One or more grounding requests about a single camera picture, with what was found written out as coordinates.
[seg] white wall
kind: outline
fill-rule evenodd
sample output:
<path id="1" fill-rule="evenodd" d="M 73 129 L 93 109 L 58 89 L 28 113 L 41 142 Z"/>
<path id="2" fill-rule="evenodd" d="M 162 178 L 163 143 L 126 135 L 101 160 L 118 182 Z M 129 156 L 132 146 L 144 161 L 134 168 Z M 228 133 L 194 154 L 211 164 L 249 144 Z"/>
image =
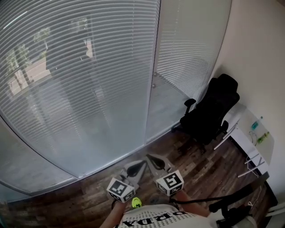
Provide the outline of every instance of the white wall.
<path id="1" fill-rule="evenodd" d="M 270 184 L 285 196 L 285 7 L 276 0 L 233 0 L 228 27 L 212 76 L 226 73 L 239 83 L 240 102 L 264 125 L 275 143 Z"/>

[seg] chair armrest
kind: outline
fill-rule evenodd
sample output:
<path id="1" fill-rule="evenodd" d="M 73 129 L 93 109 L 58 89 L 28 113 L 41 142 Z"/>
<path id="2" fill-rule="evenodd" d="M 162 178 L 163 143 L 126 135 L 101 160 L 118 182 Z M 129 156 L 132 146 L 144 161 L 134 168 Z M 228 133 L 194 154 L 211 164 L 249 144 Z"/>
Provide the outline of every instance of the chair armrest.
<path id="1" fill-rule="evenodd" d="M 184 102 L 184 104 L 187 106 L 185 115 L 187 113 L 189 113 L 191 105 L 193 105 L 195 102 L 196 102 L 196 100 L 194 100 L 193 98 L 191 98 L 191 99 L 187 100 L 186 102 Z"/>
<path id="2" fill-rule="evenodd" d="M 224 120 L 224 122 L 223 122 L 223 124 L 221 126 L 221 130 L 223 132 L 227 132 L 227 130 L 228 130 L 228 122 L 227 121 Z"/>
<path id="3" fill-rule="evenodd" d="M 188 108 L 190 108 L 191 105 L 193 105 L 193 104 L 195 104 L 195 103 L 196 103 L 196 100 L 194 100 L 193 98 L 191 98 L 191 99 L 187 100 L 186 102 L 184 102 L 184 104 L 185 104 Z"/>

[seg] black cable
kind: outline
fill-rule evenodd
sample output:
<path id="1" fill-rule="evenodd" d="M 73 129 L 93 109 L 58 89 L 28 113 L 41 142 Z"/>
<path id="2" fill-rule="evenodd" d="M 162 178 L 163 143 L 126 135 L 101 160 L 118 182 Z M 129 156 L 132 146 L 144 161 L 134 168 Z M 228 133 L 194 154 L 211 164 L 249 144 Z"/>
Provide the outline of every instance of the black cable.
<path id="1" fill-rule="evenodd" d="M 172 196 L 169 197 L 170 203 L 177 203 L 177 204 L 193 204 L 193 203 L 200 203 L 200 202 L 208 202 L 208 201 L 214 201 L 214 200 L 222 200 L 229 197 L 229 195 L 215 197 L 215 198 L 207 198 L 207 199 L 195 199 L 190 201 L 178 201 L 172 198 Z"/>
<path id="2" fill-rule="evenodd" d="M 251 137 L 252 143 L 253 143 L 253 137 L 252 137 L 252 135 L 255 136 L 256 141 L 255 141 L 255 143 L 253 143 L 253 144 L 256 146 L 256 145 L 257 145 L 257 135 L 256 135 L 253 131 L 250 131 L 248 134 L 249 134 L 249 136 Z"/>
<path id="3" fill-rule="evenodd" d="M 176 202 L 174 202 L 174 207 L 179 211 L 179 207 L 178 207 L 178 204 Z"/>

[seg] desk leg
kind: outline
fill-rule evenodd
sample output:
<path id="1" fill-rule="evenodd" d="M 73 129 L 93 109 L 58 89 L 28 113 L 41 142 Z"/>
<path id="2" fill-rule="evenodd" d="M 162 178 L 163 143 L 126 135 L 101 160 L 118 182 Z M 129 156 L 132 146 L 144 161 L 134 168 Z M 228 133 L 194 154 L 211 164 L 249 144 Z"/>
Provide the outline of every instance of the desk leg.
<path id="1" fill-rule="evenodd" d="M 257 165 L 257 166 L 255 166 L 253 169 L 250 169 L 250 170 L 248 170 L 248 171 L 246 171 L 246 172 L 244 172 L 244 173 L 242 173 L 242 174 L 238 175 L 237 177 L 244 176 L 244 175 L 246 175 L 246 174 L 250 173 L 251 171 L 253 171 L 253 170 L 257 169 L 259 166 L 261 166 L 262 164 L 264 164 L 264 163 L 265 163 L 265 161 L 261 162 L 261 160 L 262 160 L 262 157 L 260 157 L 260 159 L 259 159 L 259 163 L 258 163 L 258 165 Z"/>
<path id="2" fill-rule="evenodd" d="M 272 212 L 272 211 L 279 210 L 282 208 L 285 208 L 285 202 L 269 208 L 268 212 Z"/>
<path id="3" fill-rule="evenodd" d="M 275 216 L 275 215 L 279 215 L 285 212 L 285 208 L 280 209 L 278 211 L 274 211 L 274 212 L 270 212 L 268 213 L 265 217 L 270 217 L 270 216 Z"/>
<path id="4" fill-rule="evenodd" d="M 222 145 L 224 143 L 224 141 L 226 141 L 228 139 L 228 137 L 230 137 L 231 133 L 236 129 L 236 125 L 235 124 L 229 131 L 228 133 L 223 137 L 223 140 L 217 145 L 215 146 L 214 150 L 217 149 L 220 145 Z"/>
<path id="5" fill-rule="evenodd" d="M 256 158 L 258 155 L 259 155 L 259 154 L 254 155 L 250 160 L 247 160 L 247 161 L 245 162 L 245 164 L 247 164 L 247 163 L 249 163 L 250 161 L 252 161 L 252 160 L 253 160 L 254 158 Z"/>

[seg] black office chair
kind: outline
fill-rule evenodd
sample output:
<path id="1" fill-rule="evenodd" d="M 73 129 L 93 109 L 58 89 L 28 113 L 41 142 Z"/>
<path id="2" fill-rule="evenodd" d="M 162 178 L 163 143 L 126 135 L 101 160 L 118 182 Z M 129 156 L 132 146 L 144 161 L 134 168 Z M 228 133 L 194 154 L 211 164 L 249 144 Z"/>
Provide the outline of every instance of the black office chair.
<path id="1" fill-rule="evenodd" d="M 180 119 L 181 127 L 176 130 L 189 134 L 191 138 L 183 144 L 179 151 L 186 152 L 191 142 L 195 139 L 202 153 L 206 152 L 205 145 L 208 145 L 221 132 L 226 132 L 228 122 L 223 121 L 226 113 L 239 101 L 239 94 L 236 92 L 238 83 L 230 76 L 222 74 L 218 78 L 212 78 L 203 100 L 196 108 L 189 112 L 190 107 L 196 102 L 194 99 L 187 100 L 185 115 Z"/>

